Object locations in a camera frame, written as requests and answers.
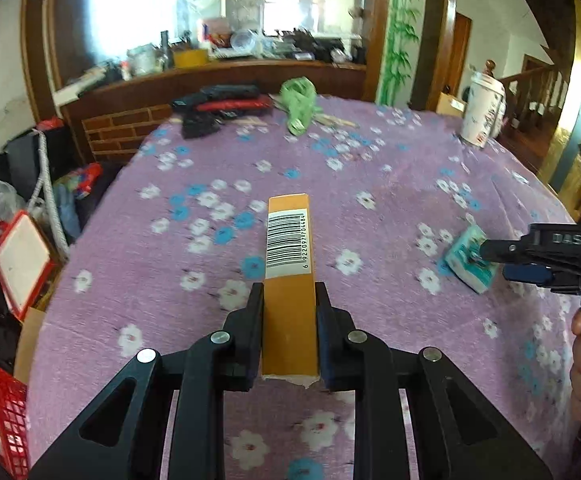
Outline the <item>teal tissue packet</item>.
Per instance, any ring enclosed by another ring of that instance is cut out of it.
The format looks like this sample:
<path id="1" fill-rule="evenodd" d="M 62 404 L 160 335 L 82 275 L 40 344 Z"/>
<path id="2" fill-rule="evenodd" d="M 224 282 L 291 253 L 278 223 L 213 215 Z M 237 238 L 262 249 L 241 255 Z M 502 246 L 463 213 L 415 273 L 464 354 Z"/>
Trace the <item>teal tissue packet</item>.
<path id="1" fill-rule="evenodd" d="M 480 255 L 481 245 L 486 240 L 487 237 L 479 226 L 469 224 L 443 258 L 450 270 L 479 295 L 491 287 L 499 270 L 497 263 L 484 260 Z"/>

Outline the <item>orange medicine box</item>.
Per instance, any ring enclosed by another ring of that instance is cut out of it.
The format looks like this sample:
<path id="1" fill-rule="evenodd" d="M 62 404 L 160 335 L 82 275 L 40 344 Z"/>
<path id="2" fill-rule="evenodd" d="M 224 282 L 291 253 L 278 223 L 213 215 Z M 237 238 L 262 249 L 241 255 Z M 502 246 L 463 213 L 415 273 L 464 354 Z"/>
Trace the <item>orange medicine box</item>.
<path id="1" fill-rule="evenodd" d="M 268 203 L 261 376 L 307 388 L 319 380 L 310 198 Z"/>

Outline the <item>red plastic basket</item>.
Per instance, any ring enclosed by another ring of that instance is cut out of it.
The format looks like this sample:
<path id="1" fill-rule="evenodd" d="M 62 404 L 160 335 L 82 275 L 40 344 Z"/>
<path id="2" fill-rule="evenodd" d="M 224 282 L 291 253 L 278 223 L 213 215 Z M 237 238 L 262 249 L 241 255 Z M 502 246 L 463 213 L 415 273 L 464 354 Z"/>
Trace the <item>red plastic basket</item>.
<path id="1" fill-rule="evenodd" d="M 27 387 L 0 367 L 0 466 L 11 479 L 27 479 Z"/>

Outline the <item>white paper coffee cup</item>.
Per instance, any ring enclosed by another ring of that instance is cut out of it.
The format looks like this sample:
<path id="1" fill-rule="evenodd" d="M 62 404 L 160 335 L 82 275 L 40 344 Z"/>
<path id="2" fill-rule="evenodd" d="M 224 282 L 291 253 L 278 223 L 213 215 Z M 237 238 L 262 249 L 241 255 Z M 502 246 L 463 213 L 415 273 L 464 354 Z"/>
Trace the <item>white paper coffee cup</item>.
<path id="1" fill-rule="evenodd" d="M 476 148 L 484 148 L 501 131 L 505 108 L 504 84 L 485 73 L 474 73 L 459 135 Z"/>

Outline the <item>purple floral tablecloth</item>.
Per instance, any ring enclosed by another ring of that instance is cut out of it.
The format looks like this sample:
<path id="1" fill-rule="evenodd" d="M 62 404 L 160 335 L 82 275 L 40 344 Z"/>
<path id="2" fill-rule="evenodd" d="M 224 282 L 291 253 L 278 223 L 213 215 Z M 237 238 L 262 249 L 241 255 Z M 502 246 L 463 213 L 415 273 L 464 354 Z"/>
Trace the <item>purple floral tablecloth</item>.
<path id="1" fill-rule="evenodd" d="M 268 201 L 310 198 L 315 276 L 336 307 L 389 346 L 440 348 L 555 477 L 570 460 L 570 320 L 578 300 L 495 281 L 476 294 L 443 256 L 467 226 L 517 238 L 570 214 L 496 143 L 458 122 L 324 99 L 347 128 L 293 138 L 275 112 L 186 140 L 155 128 L 72 246 L 40 331 L 28 387 L 40 457 L 138 351 L 171 353 L 246 304 L 266 255 Z"/>

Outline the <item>red lidded white box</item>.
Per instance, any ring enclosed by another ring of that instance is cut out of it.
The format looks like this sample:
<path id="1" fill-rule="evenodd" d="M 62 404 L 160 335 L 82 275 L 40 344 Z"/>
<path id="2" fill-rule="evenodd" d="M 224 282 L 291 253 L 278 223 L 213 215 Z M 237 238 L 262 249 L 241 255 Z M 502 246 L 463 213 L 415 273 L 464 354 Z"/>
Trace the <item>red lidded white box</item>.
<path id="1" fill-rule="evenodd" d="M 10 313 L 22 322 L 55 268 L 50 246 L 20 210 L 0 237 L 0 284 Z"/>

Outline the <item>green crumpled cloth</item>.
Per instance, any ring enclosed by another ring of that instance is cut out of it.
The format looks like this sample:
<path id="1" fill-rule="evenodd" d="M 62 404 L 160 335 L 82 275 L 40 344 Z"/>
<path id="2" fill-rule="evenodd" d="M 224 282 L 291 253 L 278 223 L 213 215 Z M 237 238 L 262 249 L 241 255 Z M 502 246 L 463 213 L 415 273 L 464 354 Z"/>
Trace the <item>green crumpled cloth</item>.
<path id="1" fill-rule="evenodd" d="M 315 112 L 316 90 L 307 77 L 288 79 L 278 93 L 278 103 L 286 110 L 287 128 L 293 136 L 302 136 L 311 125 Z"/>

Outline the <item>black red tool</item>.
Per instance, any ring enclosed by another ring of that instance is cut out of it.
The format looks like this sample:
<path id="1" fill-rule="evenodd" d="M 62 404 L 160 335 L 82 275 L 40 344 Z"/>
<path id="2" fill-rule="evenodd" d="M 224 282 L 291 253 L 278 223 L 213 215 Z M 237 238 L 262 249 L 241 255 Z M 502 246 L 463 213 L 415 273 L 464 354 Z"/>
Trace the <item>black red tool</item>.
<path id="1" fill-rule="evenodd" d="M 170 108 L 181 119 L 182 138 L 191 140 L 210 136 L 240 117 L 270 114 L 274 102 L 255 84 L 215 84 L 174 99 Z"/>

